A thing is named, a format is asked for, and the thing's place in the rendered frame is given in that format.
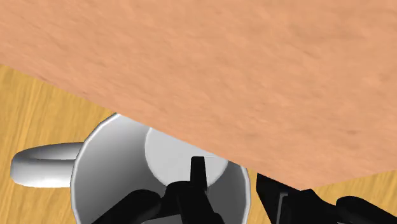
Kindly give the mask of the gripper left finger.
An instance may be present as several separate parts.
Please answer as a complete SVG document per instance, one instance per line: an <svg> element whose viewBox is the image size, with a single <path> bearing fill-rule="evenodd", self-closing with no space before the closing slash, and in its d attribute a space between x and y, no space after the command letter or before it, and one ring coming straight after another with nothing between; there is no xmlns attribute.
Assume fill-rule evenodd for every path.
<svg viewBox="0 0 397 224"><path fill-rule="evenodd" d="M183 224L225 224L207 197L204 157L192 157L190 180L169 184L164 196L150 190L135 190L92 224L143 224L177 214Z"/></svg>

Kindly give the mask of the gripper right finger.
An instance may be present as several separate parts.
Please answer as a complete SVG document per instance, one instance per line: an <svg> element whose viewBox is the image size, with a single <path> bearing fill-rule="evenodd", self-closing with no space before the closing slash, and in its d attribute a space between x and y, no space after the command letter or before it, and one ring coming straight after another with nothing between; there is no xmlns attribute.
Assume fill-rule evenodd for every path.
<svg viewBox="0 0 397 224"><path fill-rule="evenodd" d="M312 189L297 190L257 174L256 192L271 224L397 224L397 217L355 196L336 204L321 199Z"/></svg>

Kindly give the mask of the white mug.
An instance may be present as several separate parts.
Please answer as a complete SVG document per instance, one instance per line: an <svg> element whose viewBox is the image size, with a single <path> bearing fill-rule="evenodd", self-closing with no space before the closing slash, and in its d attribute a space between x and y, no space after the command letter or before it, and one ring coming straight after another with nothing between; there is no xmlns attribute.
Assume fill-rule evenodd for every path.
<svg viewBox="0 0 397 224"><path fill-rule="evenodd" d="M189 180L194 156L205 159L212 208L225 224L247 224L251 188L244 167L119 114L82 143L18 152L10 176L28 187L69 188L77 224L92 224L131 191L163 195L168 184Z"/></svg>

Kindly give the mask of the light brown wooden panel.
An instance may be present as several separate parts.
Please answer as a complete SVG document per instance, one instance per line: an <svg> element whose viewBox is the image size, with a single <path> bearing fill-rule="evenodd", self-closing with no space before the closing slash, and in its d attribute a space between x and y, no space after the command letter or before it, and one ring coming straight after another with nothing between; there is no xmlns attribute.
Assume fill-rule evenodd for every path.
<svg viewBox="0 0 397 224"><path fill-rule="evenodd" d="M397 169L397 0L0 0L0 64L295 188Z"/></svg>

